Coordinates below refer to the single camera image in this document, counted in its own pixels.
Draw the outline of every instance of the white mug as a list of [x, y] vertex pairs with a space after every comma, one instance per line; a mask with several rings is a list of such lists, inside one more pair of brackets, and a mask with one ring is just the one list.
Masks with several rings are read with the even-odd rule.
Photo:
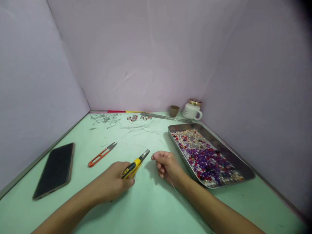
[[200, 120], [202, 118], [202, 112], [200, 111], [201, 101], [198, 99], [191, 98], [185, 105], [182, 112], [182, 116], [186, 119]]

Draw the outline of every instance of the smartphone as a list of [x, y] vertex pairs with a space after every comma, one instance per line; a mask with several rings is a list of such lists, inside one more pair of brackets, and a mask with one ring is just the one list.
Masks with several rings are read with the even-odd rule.
[[39, 200], [70, 182], [74, 149], [75, 143], [70, 143], [51, 151], [32, 197], [34, 200]]

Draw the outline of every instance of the wire bundle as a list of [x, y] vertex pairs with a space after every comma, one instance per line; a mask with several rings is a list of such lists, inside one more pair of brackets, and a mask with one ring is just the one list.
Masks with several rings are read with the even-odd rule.
[[163, 116], [163, 115], [157, 115], [157, 114], [153, 114], [153, 113], [149, 113], [149, 112], [143, 112], [143, 113], [141, 113], [141, 115], [143, 115], [143, 116], [151, 116], [151, 117], [159, 118], [159, 119], [174, 120], [174, 121], [184, 122], [184, 123], [187, 123], [187, 124], [189, 124], [189, 123], [192, 124], [193, 123], [192, 120], [172, 118], [172, 117], [167, 117], [167, 116]]

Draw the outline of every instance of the metal tray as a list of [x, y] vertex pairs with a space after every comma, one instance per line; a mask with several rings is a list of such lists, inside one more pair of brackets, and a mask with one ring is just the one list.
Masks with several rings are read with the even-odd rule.
[[[181, 151], [177, 142], [175, 141], [175, 139], [172, 136], [173, 132], [179, 132], [179, 131], [185, 131], [185, 130], [197, 131], [204, 138], [206, 138], [207, 141], [209, 141], [210, 145], [213, 146], [215, 149], [218, 149], [221, 152], [221, 154], [226, 158], [226, 160], [229, 161], [235, 167], [235, 169], [239, 171], [239, 173], [244, 177], [244, 180], [238, 181], [238, 182], [233, 182], [233, 183], [230, 183], [227, 185], [218, 186], [218, 187], [209, 187], [209, 186], [206, 186], [205, 184], [203, 184], [201, 182], [201, 180], [196, 176], [195, 172], [191, 168], [189, 162], [187, 161], [187, 159], [183, 155], [183, 152]], [[200, 185], [202, 185], [206, 188], [209, 188], [209, 189], [215, 189], [215, 188], [218, 189], [218, 188], [223, 188], [223, 187], [238, 184], [238, 183], [243, 183], [245, 181], [248, 181], [248, 180], [255, 178], [255, 173], [253, 172], [253, 170], [245, 162], [243, 162], [237, 154], [235, 154], [231, 149], [229, 149], [222, 142], [220, 142], [217, 138], [215, 138], [211, 134], [211, 132], [209, 132], [209, 130], [205, 129], [202, 125], [197, 124], [197, 123], [196, 124], [194, 124], [194, 123], [189, 124], [188, 123], [188, 124], [170, 125], [168, 127], [168, 132], [169, 132], [170, 139], [173, 141], [173, 144], [177, 148], [184, 164], [186, 165], [187, 169], [189, 170], [189, 172], [191, 174], [191, 177], [193, 178], [193, 180], [195, 180]]]

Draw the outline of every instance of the brown cup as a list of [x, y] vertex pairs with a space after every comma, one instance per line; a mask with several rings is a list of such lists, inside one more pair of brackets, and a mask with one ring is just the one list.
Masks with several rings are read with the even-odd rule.
[[178, 106], [171, 106], [169, 109], [169, 116], [170, 117], [176, 117], [176, 115], [178, 114], [180, 110], [180, 107]]

